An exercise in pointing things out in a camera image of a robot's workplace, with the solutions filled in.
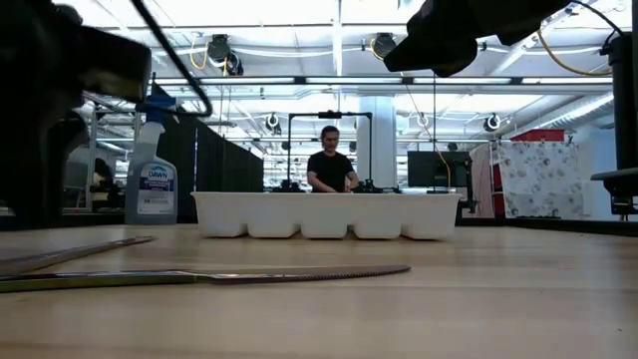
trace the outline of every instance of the white plastic tray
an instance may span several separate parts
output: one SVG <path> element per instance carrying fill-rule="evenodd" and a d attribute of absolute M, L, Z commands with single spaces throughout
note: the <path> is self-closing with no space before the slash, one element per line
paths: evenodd
<path fill-rule="evenodd" d="M 454 233 L 460 194 L 193 192 L 202 236 L 445 239 Z"/>

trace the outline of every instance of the bottle label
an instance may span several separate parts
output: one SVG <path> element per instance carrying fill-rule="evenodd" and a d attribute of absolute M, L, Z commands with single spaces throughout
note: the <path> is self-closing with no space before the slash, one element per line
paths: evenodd
<path fill-rule="evenodd" d="M 174 172 L 160 165 L 146 165 L 140 176 L 138 214 L 172 214 Z"/>

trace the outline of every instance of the wooden table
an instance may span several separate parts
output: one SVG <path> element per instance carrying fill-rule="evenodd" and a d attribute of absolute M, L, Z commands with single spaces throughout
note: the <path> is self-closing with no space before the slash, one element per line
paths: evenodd
<path fill-rule="evenodd" d="M 0 257 L 150 235 L 48 271 L 389 264 L 343 281 L 0 295 L 0 358 L 636 358 L 638 239 L 458 228 L 449 241 L 199 239 L 194 226 L 0 233 Z"/>

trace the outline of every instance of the computer monitor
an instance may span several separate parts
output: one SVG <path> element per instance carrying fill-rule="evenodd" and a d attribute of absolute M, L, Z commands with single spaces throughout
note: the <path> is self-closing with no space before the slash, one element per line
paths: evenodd
<path fill-rule="evenodd" d="M 450 167 L 452 187 L 467 187 L 467 166 L 472 159 L 467 152 L 442 152 Z M 448 169 L 441 156 L 430 151 L 408 151 L 408 186 L 410 187 L 448 187 Z"/>

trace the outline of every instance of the ceiling fixture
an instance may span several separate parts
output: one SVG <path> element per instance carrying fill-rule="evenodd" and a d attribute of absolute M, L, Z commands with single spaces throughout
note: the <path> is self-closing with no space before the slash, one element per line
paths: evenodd
<path fill-rule="evenodd" d="M 378 33 L 377 37 L 370 41 L 372 54 L 379 60 L 383 60 L 396 47 L 397 43 L 392 38 L 392 33 Z"/>
<path fill-rule="evenodd" d="M 243 76 L 241 60 L 230 49 L 228 35 L 212 35 L 206 53 L 214 67 L 223 69 L 223 76 Z"/>
<path fill-rule="evenodd" d="M 500 127 L 500 117 L 497 114 L 491 114 L 490 117 L 485 119 L 485 122 L 482 124 L 482 127 L 487 132 L 494 132 L 498 130 Z"/>
<path fill-rule="evenodd" d="M 281 135 L 281 125 L 279 124 L 279 118 L 275 113 L 270 114 L 266 118 L 266 129 L 272 133 L 272 135 L 277 136 Z"/>

